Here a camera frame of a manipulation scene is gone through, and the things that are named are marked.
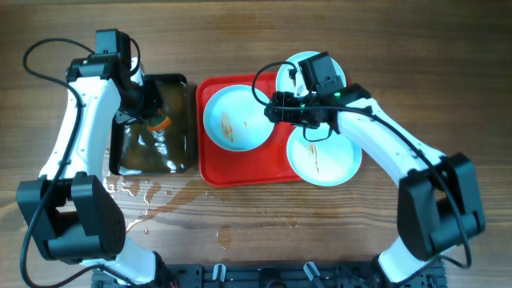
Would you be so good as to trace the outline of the orange green sponge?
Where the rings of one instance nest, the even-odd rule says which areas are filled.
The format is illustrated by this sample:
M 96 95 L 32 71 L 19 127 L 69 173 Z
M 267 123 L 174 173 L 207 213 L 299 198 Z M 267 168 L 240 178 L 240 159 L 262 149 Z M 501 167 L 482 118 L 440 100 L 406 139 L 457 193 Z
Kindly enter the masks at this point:
M 167 128 L 172 121 L 165 115 L 156 115 L 146 120 L 146 128 L 148 131 L 159 131 Z

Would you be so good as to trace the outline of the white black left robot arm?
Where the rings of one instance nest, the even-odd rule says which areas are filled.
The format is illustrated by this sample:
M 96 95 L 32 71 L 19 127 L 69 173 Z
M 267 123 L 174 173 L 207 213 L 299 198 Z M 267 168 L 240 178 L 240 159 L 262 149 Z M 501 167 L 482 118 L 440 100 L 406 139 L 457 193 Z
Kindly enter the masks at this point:
M 66 112 L 53 152 L 38 179 L 21 182 L 16 201 L 28 225 L 20 255 L 24 282 L 34 242 L 48 261 L 100 270 L 138 287 L 171 287 L 172 273 L 155 252 L 126 236 L 121 209 L 101 182 L 102 161 L 113 122 L 140 122 L 163 130 L 171 120 L 162 102 L 142 84 L 135 59 L 113 54 L 72 61 L 62 85 Z

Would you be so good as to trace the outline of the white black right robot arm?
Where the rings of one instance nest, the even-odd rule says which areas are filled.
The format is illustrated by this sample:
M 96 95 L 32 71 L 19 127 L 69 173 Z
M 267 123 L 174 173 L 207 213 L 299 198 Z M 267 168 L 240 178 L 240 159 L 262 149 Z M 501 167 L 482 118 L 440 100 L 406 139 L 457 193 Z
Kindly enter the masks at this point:
M 358 84 L 330 94 L 276 92 L 264 115 L 303 128 L 327 123 L 358 144 L 398 187 L 398 238 L 374 259 L 375 287 L 399 287 L 438 260 L 467 269 L 469 240 L 486 228 L 474 164 L 446 156 L 390 118 Z

